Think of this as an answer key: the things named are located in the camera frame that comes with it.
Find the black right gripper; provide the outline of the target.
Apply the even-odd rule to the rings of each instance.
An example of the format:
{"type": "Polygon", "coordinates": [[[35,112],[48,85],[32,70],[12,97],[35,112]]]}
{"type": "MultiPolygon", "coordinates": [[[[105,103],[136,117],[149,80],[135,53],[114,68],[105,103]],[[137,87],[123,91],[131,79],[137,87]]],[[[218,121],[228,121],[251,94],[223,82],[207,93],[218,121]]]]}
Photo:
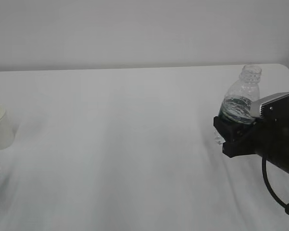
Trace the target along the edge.
{"type": "Polygon", "coordinates": [[[255,119],[251,124],[244,124],[219,116],[213,118],[213,126],[214,140],[217,144],[223,144],[222,151],[226,156],[268,156],[274,139],[271,127],[257,124],[255,119]]]}

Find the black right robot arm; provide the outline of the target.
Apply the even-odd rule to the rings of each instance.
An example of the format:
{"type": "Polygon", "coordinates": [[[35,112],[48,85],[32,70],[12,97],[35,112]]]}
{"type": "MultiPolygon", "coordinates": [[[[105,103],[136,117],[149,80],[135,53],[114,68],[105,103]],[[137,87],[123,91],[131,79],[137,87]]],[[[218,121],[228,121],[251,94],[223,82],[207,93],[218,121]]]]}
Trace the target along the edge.
{"type": "Polygon", "coordinates": [[[223,153],[232,158],[257,154],[289,174],[289,92],[276,93],[251,104],[251,124],[219,115],[213,126],[224,138],[223,153]]]}

